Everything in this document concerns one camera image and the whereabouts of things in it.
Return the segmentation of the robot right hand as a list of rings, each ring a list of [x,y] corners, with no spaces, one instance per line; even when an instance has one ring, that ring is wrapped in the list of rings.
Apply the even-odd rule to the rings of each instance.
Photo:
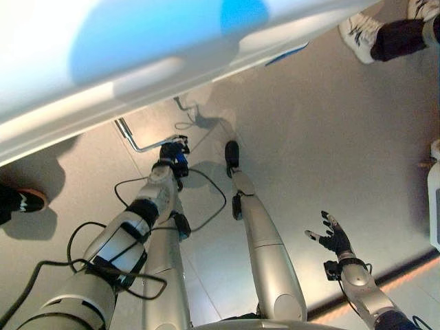
[[[305,235],[334,252],[338,258],[345,253],[353,254],[350,240],[336,218],[324,210],[321,211],[321,217],[323,218],[322,223],[328,228],[327,235],[322,236],[310,230],[305,230]]]

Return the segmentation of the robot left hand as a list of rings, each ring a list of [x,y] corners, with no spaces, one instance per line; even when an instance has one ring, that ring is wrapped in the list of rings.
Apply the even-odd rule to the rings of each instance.
[[[189,153],[188,137],[185,135],[172,135],[161,146],[159,158],[161,160],[183,162],[186,160],[185,155]]]

